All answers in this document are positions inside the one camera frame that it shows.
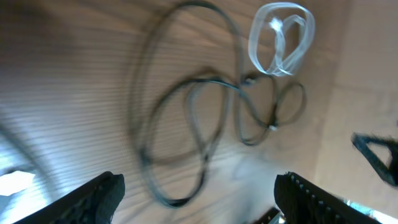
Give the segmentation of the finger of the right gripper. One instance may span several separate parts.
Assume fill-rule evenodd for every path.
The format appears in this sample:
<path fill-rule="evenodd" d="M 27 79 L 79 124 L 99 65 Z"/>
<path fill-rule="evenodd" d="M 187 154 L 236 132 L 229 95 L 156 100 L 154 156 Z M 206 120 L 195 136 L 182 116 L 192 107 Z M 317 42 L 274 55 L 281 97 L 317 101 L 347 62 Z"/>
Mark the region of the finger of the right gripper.
<path fill-rule="evenodd" d="M 392 187 L 397 187 L 397 140 L 392 138 L 380 138 L 372 135 L 353 133 L 351 142 L 354 147 L 365 157 L 377 175 Z M 368 147 L 376 144 L 388 149 L 391 161 L 385 165 L 383 161 Z"/>

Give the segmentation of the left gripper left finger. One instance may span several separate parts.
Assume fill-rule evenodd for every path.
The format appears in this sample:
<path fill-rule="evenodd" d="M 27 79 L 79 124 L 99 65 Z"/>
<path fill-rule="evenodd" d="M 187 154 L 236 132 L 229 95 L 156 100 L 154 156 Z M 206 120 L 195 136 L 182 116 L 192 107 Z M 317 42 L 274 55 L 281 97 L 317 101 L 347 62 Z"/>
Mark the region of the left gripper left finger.
<path fill-rule="evenodd" d="M 16 223 L 110 224 L 125 190 L 124 176 L 106 171 Z"/>

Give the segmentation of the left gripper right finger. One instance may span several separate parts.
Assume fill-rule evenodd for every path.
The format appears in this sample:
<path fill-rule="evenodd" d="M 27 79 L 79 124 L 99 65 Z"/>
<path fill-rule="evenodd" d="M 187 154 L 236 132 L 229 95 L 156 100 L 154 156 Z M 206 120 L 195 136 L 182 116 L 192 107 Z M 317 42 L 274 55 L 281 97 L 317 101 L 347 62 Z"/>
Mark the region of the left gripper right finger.
<path fill-rule="evenodd" d="M 287 223 L 379 224 L 294 172 L 276 177 L 274 198 Z"/>

